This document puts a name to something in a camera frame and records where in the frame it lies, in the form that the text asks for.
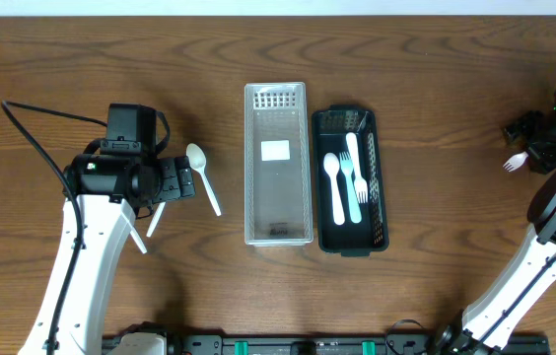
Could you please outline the pale pink plastic fork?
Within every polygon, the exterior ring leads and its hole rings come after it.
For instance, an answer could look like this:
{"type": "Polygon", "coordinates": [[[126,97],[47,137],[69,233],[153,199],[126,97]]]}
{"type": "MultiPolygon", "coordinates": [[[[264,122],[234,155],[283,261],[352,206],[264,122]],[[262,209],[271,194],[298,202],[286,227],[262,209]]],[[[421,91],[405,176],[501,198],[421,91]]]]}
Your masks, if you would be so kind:
{"type": "Polygon", "coordinates": [[[526,160],[528,159],[528,152],[521,152],[514,154],[508,161],[503,165],[505,171],[511,173],[521,168],[526,160]]]}

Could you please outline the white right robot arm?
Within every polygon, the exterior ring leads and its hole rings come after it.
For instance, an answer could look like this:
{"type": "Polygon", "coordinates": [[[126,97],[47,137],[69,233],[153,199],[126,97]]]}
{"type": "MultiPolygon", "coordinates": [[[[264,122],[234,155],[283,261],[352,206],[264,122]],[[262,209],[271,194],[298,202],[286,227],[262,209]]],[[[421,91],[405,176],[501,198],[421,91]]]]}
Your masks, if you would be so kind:
{"type": "Polygon", "coordinates": [[[527,210],[522,245],[490,288],[427,343],[429,354],[546,354],[540,338],[513,339],[525,314],[556,281],[556,91],[550,115],[531,111],[506,126],[508,142],[549,176],[527,210]]]}

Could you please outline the white plastic fork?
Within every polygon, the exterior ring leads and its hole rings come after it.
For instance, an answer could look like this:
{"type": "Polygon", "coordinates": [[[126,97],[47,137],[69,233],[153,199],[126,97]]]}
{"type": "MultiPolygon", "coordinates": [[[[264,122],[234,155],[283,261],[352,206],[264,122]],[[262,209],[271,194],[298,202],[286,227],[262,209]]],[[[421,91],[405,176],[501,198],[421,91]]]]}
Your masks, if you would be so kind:
{"type": "Polygon", "coordinates": [[[366,180],[362,177],[357,135],[353,132],[347,133],[346,144],[353,164],[354,187],[357,199],[359,203],[365,204],[368,202],[368,185],[366,180]]]}

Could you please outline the pale green plastic fork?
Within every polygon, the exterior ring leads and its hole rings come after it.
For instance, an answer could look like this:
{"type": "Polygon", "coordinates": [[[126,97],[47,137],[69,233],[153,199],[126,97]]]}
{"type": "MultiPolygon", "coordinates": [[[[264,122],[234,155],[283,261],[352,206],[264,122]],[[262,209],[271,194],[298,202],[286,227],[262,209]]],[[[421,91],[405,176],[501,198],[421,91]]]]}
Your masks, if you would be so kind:
{"type": "Polygon", "coordinates": [[[354,169],[349,153],[341,152],[339,154],[339,162],[341,172],[345,177],[350,219],[353,224],[359,224],[362,222],[362,214],[354,187],[354,169]]]}

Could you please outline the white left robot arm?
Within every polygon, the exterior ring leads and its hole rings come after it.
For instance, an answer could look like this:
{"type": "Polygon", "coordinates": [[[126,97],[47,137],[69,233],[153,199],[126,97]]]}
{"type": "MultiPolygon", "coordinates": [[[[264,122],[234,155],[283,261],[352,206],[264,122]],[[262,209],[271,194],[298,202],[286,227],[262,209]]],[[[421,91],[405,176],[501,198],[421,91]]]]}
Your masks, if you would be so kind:
{"type": "Polygon", "coordinates": [[[150,211],[153,236],[167,203],[194,196],[185,156],[148,158],[80,154],[64,171],[58,253],[23,354],[101,354],[104,317],[125,242],[146,246],[135,228],[150,211]]]}

